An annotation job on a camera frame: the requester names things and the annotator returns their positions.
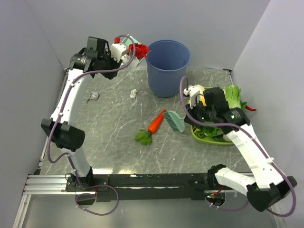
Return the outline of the teal hand brush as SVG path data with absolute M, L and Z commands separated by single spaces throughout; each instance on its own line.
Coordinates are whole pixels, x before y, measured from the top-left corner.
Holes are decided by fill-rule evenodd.
M 163 116 L 174 132 L 185 131 L 184 118 L 180 117 L 175 111 L 168 110 L 163 113 Z

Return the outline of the teal dustpan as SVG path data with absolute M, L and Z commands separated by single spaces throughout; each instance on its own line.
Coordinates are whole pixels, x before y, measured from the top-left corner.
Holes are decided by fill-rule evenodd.
M 127 38 L 127 37 L 124 37 L 124 38 L 121 40 L 121 43 L 125 44 L 128 48 L 129 48 L 129 45 L 132 44 L 132 41 L 131 41 L 131 40 L 133 40 L 134 43 L 142 44 L 142 43 L 140 43 L 138 40 L 136 40 L 134 37 L 132 37 L 132 36 L 129 36 L 129 37 L 130 37 L 131 39 L 129 39 L 129 38 Z M 130 59 L 131 59 L 132 56 L 133 56 L 133 54 L 132 54 L 131 56 L 129 56 L 129 55 L 127 55 L 127 54 L 124 55 L 124 56 L 122 57 L 122 61 L 123 61 L 122 66 L 124 66 L 125 64 L 127 64 L 127 63 L 130 61 Z M 134 70 L 135 68 L 137 68 L 137 67 L 140 65 L 140 63 L 141 63 L 144 59 L 145 59 L 145 58 L 142 58 L 142 59 L 138 60 L 138 59 L 134 56 L 132 62 L 128 65 L 128 67 L 127 67 L 126 69 Z

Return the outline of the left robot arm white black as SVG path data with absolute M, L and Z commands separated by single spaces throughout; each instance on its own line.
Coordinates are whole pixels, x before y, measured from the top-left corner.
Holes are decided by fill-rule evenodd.
M 128 47 L 116 37 L 110 45 L 101 38 L 88 37 L 87 46 L 74 54 L 67 69 L 67 82 L 59 103 L 49 119 L 43 119 L 41 127 L 48 136 L 46 155 L 50 163 L 51 143 L 61 149 L 60 157 L 66 156 L 72 167 L 71 183 L 83 191 L 92 189 L 94 185 L 92 167 L 86 160 L 82 145 L 85 132 L 76 128 L 78 109 L 87 87 L 97 73 L 108 79 L 117 76 L 122 64 L 122 56 Z

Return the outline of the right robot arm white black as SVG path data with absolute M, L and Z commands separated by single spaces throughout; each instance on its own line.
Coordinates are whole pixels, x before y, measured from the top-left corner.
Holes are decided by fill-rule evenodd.
M 208 185 L 212 189 L 226 186 L 240 192 L 260 212 L 291 193 L 292 207 L 282 214 L 288 217 L 295 211 L 297 182 L 294 177 L 286 176 L 265 151 L 242 109 L 240 95 L 241 90 L 236 85 L 225 89 L 205 89 L 200 85 L 180 88 L 180 97 L 189 98 L 187 102 L 182 100 L 185 122 L 201 129 L 220 131 L 237 147 L 253 174 L 249 177 L 219 164 L 209 170 Z

